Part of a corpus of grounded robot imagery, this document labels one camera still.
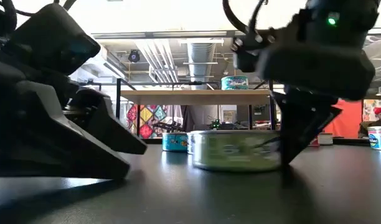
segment person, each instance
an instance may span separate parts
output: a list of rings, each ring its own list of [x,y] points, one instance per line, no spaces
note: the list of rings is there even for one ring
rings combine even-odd
[[[376,107],[373,109],[373,112],[376,115],[376,118],[378,118],[377,121],[374,121],[368,125],[368,127],[374,127],[374,126],[381,126],[381,107]],[[368,137],[368,131],[367,128],[360,125],[359,132],[358,132],[359,138],[367,138]]]

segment red hat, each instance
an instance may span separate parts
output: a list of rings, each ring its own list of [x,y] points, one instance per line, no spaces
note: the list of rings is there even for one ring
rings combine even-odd
[[[373,109],[373,112],[378,115],[379,113],[381,113],[381,108],[374,108]]]

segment red wall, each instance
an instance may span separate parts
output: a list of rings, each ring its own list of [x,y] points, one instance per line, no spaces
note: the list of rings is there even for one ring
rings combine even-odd
[[[332,133],[333,136],[358,138],[359,124],[362,122],[362,102],[339,100],[334,106],[342,109],[342,113],[326,126],[325,132]]]

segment green led light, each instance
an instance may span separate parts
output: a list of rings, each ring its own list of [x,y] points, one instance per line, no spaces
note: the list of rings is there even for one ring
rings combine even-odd
[[[328,22],[330,25],[332,25],[332,26],[334,26],[334,25],[336,24],[336,20],[333,19],[333,18],[328,18],[328,19],[327,19],[327,22]]]

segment black table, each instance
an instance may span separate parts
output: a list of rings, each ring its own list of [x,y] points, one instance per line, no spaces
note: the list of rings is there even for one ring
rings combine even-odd
[[[0,179],[0,223],[381,223],[381,152],[367,147],[307,149],[286,175],[208,172],[157,145],[124,157],[123,182]]]

